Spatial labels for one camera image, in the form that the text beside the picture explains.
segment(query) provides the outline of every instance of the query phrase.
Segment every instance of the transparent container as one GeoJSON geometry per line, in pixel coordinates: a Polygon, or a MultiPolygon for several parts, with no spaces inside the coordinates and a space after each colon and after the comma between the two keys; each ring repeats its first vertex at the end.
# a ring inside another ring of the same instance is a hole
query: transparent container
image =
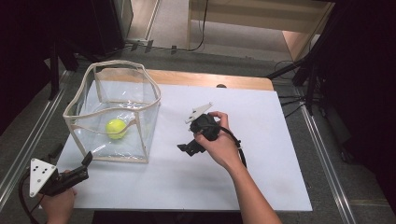
{"type": "Polygon", "coordinates": [[[64,111],[83,156],[94,160],[149,162],[161,91],[142,64],[93,63],[64,111]]]}

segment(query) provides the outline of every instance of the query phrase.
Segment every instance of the tennis ball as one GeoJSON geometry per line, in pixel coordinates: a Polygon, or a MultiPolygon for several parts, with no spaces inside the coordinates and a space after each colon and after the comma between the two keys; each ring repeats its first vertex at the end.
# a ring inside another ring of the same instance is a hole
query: tennis ball
{"type": "Polygon", "coordinates": [[[123,133],[119,133],[126,127],[125,122],[122,119],[111,119],[106,125],[106,132],[109,138],[111,139],[120,139],[125,134],[126,131],[123,133]]]}

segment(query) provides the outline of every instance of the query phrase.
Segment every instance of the human arm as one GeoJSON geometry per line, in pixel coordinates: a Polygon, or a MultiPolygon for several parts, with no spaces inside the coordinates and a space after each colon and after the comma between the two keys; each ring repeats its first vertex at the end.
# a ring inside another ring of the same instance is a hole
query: human arm
{"type": "MultiPolygon", "coordinates": [[[[216,111],[209,115],[219,118],[219,125],[230,130],[227,114],[216,111]]],[[[281,223],[241,162],[238,149],[230,135],[220,131],[218,139],[210,142],[198,133],[195,135],[195,141],[203,146],[213,160],[230,174],[245,224],[281,223]]]]}

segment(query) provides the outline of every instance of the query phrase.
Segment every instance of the aluminum rail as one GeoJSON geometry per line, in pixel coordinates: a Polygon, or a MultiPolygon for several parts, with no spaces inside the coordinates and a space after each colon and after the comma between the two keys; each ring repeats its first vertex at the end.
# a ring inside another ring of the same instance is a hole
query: aluminum rail
{"type": "Polygon", "coordinates": [[[58,107],[59,102],[64,96],[64,90],[67,87],[70,76],[73,72],[64,71],[60,78],[60,89],[52,101],[49,101],[44,107],[40,118],[38,119],[35,127],[30,132],[28,138],[23,144],[20,153],[10,166],[6,176],[0,184],[0,212],[3,210],[9,195],[17,184],[22,172],[26,169],[27,162],[31,159],[35,147],[41,138],[41,135],[46,130],[50,119],[52,118],[55,109],[58,107]]]}
{"type": "MultiPolygon", "coordinates": [[[[295,90],[298,95],[304,95],[303,92],[298,88],[296,88],[295,90]]],[[[315,123],[315,118],[314,116],[309,115],[309,112],[304,105],[302,106],[302,111],[306,126],[311,133],[311,137],[317,150],[320,163],[323,167],[324,174],[326,175],[327,181],[330,185],[332,196],[334,197],[335,203],[337,204],[338,210],[340,212],[341,219],[343,219],[343,222],[345,224],[356,224],[357,222],[350,207],[349,200],[347,199],[341,182],[338,179],[338,175],[335,172],[334,167],[332,166],[332,161],[320,136],[318,126],[315,123]]]]}

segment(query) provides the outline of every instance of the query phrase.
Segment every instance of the white paper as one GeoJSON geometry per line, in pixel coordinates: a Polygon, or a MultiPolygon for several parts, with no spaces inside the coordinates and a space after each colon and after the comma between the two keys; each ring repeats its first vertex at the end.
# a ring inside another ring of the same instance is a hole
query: white paper
{"type": "MultiPolygon", "coordinates": [[[[190,157],[178,144],[192,140],[185,124],[191,110],[229,115],[247,168],[277,211],[312,211],[284,115],[275,91],[159,85],[161,107],[148,164],[93,161],[89,179],[75,186],[76,208],[131,210],[239,210],[228,173],[207,152],[190,157]]],[[[83,157],[69,136],[58,168],[80,166],[83,157]]]]}

